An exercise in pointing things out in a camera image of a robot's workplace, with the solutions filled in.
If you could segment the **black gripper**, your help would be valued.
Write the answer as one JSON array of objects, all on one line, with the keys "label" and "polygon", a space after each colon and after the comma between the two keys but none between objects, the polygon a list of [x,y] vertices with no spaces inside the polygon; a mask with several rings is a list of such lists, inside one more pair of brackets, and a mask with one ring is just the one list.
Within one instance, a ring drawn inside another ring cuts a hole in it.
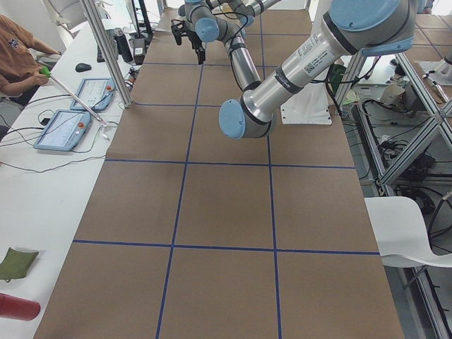
[{"label": "black gripper", "polygon": [[206,60],[206,51],[203,47],[203,42],[201,41],[200,37],[191,30],[188,30],[187,37],[191,42],[192,49],[195,49],[198,64],[203,64]]}]

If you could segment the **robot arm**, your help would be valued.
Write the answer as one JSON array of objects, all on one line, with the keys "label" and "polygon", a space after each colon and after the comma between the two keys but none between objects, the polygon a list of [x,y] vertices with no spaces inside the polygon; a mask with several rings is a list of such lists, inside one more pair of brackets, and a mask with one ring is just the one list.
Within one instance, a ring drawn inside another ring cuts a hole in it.
[{"label": "robot arm", "polygon": [[416,1],[332,1],[320,28],[257,88],[220,108],[219,125],[233,139],[271,133],[273,114],[338,58],[405,52],[414,40]]},{"label": "robot arm", "polygon": [[223,43],[230,61],[234,79],[242,92],[253,90],[261,84],[254,62],[244,41],[244,29],[254,22],[256,16],[276,4],[276,1],[227,1],[239,24],[224,20],[219,8],[224,1],[185,1],[178,9],[179,17],[171,20],[171,31],[178,45],[187,37],[195,51],[198,64],[206,60],[205,43]]}]

